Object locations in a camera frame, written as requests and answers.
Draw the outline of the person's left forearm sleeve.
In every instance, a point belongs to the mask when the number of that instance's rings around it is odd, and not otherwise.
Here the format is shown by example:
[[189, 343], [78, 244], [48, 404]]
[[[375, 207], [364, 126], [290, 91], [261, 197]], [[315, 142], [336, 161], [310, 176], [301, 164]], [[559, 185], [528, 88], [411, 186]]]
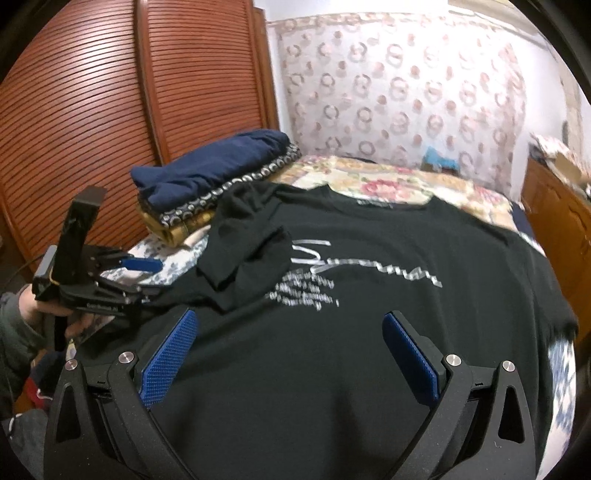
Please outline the person's left forearm sleeve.
[[31, 362], [44, 348], [44, 314], [30, 287], [1, 296], [1, 419], [12, 415], [13, 403], [29, 377]]

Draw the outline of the person's left hand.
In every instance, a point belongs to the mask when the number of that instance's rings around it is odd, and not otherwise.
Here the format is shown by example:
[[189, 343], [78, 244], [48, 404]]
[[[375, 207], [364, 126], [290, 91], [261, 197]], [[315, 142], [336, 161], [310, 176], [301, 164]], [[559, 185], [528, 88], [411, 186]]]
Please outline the person's left hand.
[[56, 301], [38, 301], [32, 292], [32, 285], [27, 284], [19, 294], [18, 308], [23, 321], [31, 328], [39, 330], [47, 316], [65, 317], [67, 326], [64, 336], [75, 338], [89, 329], [101, 316], [89, 312], [70, 310]]

